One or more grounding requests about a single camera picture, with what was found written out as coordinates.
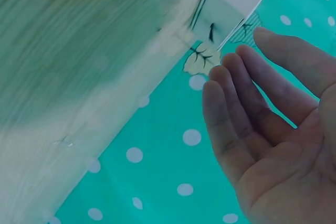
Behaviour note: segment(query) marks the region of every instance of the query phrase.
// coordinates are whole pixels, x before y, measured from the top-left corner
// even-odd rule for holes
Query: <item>wood grain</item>
[[[0,0],[1,223],[57,210],[192,41],[197,2]]]

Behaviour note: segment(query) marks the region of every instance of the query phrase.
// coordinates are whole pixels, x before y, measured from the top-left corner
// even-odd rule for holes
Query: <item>finger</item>
[[[284,141],[293,128],[269,108],[264,97],[252,82],[240,56],[227,54],[224,57],[223,66],[232,76],[240,102],[252,125],[272,145]]]
[[[318,107],[318,102],[294,87],[263,59],[254,49],[242,45],[236,49],[252,80],[271,102],[295,125],[300,125]]]
[[[336,83],[336,59],[306,41],[264,28],[255,30],[254,40],[268,59],[293,73],[317,97]]]
[[[266,150],[271,148],[271,145],[253,129],[240,103],[230,72],[223,66],[217,66],[211,70],[209,76],[224,91],[228,114],[238,138],[256,160],[260,159]]]
[[[255,160],[239,141],[227,111],[223,90],[215,81],[204,84],[203,115],[215,156],[230,182],[236,185]]]

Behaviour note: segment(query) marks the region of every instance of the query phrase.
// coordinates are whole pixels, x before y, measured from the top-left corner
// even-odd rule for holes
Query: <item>teal polka dot fabric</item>
[[[301,37],[335,54],[335,18],[336,0],[263,0],[222,55],[242,43],[256,47],[252,32],[257,26]],[[212,153],[201,106],[207,76],[183,71],[193,53],[186,52],[98,160],[92,160],[49,224],[249,223]]]

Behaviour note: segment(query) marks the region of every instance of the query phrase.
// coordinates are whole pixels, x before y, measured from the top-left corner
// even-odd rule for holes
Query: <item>paper leaf cutout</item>
[[[254,12],[249,19],[236,31],[229,39],[231,43],[245,43],[251,47],[256,47],[253,40],[253,31],[259,26],[263,26],[259,15]]]
[[[191,75],[209,75],[210,70],[221,63],[221,53],[213,46],[201,43],[197,48],[191,48],[193,53],[188,57],[184,64],[184,72]]]

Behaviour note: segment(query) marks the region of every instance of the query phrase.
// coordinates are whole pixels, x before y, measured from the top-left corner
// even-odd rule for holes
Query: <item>hand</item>
[[[203,89],[216,158],[252,224],[336,223],[336,58],[264,28],[254,39],[320,102],[239,46]],[[297,128],[269,108],[253,82]]]

